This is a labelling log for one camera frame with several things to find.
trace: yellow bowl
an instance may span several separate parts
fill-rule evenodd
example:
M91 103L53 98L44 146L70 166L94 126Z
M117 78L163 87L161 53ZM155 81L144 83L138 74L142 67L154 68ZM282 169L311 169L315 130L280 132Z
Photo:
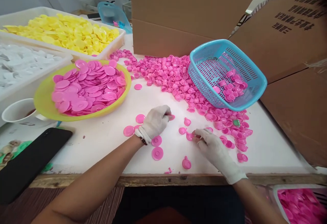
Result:
M108 60L99 60L102 65L108 64ZM129 72L124 68L123 66L117 64L117 69L119 71L123 71L125 75L126 80L126 90L123 93L123 95L112 105L97 111L92 114L84 115L84 116L76 116L76 117L70 117L65 114L62 114L57 111L55 108L55 103L51 99L51 94L54 91L55 83L53 81L53 76L55 75L64 75L67 71L70 71L72 69L76 68L74 64L67 65L66 67L52 73L50 76L48 76L37 88L35 95L34 95L34 105L36 110L41 113L43 116L49 119L57 120L57 121L65 121L65 122L72 122L72 121L78 121L78 120L84 120L88 118L94 118L94 117L100 117L106 114L109 114L116 110L125 100L130 86L131 86L131 78Z

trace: cardboard box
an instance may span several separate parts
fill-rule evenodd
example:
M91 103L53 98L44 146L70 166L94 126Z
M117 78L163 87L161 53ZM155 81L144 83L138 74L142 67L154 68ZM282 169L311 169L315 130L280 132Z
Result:
M311 165L321 167L327 167L327 62L324 64L269 84L261 97L296 149Z
M252 0L132 0L134 53L188 55L227 39Z
M229 39L263 72L268 84L327 58L322 0L270 0Z

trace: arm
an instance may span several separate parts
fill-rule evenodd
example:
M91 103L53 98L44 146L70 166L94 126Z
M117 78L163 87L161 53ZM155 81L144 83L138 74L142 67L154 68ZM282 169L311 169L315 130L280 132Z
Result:
M123 170L134 154L167 126L168 106L152 109L140 130L119 147L93 165L69 185L32 222L32 224L74 224L84 221L104 202L115 187Z
M225 176L239 195L246 212L255 224L287 224L286 220L268 203L248 180L241 168L231 159L226 147L211 131L197 129L193 132L201 152Z
M233 184L246 212L253 223L285 223L286 220L277 213L248 179L241 179Z

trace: pile of pink caps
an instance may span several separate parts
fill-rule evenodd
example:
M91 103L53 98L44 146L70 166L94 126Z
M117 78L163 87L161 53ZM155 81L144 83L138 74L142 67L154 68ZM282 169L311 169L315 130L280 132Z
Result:
M253 131L249 129L249 124L246 122L249 119L246 115L246 110L235 112L225 108L215 108L211 105L187 74L187 69L190 65L189 56L175 57L170 55L165 58L145 56L142 60L137 61L129 50L118 49L110 55L110 58L114 60L127 58L128 60L125 60L124 63L127 66L127 70L133 73L131 76L132 80L142 76L147 81L148 86L154 84L161 87L162 92L171 93L177 101L185 100L188 103L187 110L189 112L197 111L200 115L205 116L208 121L213 122L216 129L222 130L224 134L235 138L235 144L232 142L230 144L226 140L225 145L231 149L235 148L235 146L239 149L240 152L237 155L239 162L248 160L247 156L242 152L247 151L246 137L250 136ZM240 77L235 74L235 70L226 75L228 78L231 78L233 83L222 85L224 88L226 87L224 91L231 89L228 92L232 91L232 95L234 92L242 95L243 89L247 87L247 84L240 80Z
M327 210L310 189L283 189L277 192L291 224L323 224Z
M125 92L126 81L115 60L102 66L99 61L77 60L76 68L55 75L52 101L60 113L83 116L112 105Z
M220 80L218 85L224 87L223 94L227 102L233 102L236 97L242 96L244 94L243 90L248 87L248 84L241 80L241 77L236 74L236 70L232 69L226 73L226 78ZM220 93L221 90L218 86L214 86L213 89Z

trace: bracelet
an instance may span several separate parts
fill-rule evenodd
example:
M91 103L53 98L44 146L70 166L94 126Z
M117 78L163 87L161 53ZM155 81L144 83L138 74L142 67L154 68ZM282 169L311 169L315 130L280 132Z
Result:
M143 142L143 144L145 144L147 146L147 143L146 143L145 139L143 139L141 136L138 136L138 137L141 139L141 141Z

